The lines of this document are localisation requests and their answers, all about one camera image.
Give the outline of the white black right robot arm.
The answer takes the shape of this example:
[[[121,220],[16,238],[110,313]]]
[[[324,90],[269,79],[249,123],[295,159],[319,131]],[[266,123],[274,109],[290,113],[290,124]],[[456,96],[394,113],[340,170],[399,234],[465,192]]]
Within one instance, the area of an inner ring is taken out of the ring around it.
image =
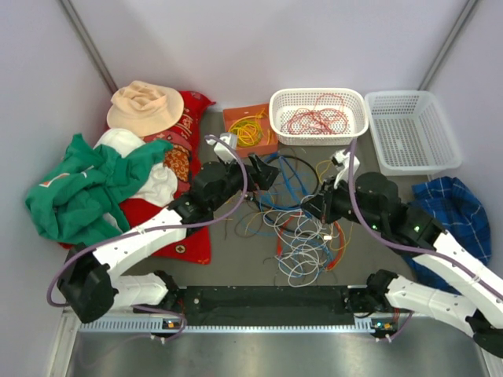
[[[473,257],[430,214],[401,201],[397,185],[380,173],[349,181],[331,178],[302,204],[324,223],[345,218],[360,224],[395,253],[411,257],[443,278],[454,293],[380,270],[367,282],[366,298],[378,311],[389,306],[448,324],[488,353],[502,355],[502,278]]]

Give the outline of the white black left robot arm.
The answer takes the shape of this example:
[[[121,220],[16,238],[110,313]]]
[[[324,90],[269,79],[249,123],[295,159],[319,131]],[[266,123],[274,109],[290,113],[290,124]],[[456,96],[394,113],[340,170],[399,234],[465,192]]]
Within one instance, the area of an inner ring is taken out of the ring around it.
[[[57,288],[84,324],[113,309],[153,306],[167,312],[178,302],[177,285],[164,272],[128,276],[127,270],[158,250],[213,223],[214,212],[238,192],[269,189],[279,170],[256,154],[250,163],[205,163],[187,192],[137,228],[91,251],[71,250]]]

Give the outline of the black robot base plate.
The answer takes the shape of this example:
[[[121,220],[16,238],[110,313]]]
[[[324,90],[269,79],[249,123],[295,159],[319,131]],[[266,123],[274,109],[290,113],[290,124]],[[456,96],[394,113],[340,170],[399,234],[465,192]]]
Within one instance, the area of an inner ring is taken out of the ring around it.
[[[189,286],[160,308],[182,313],[191,326],[317,326],[353,324],[355,317],[393,313],[364,287]]]

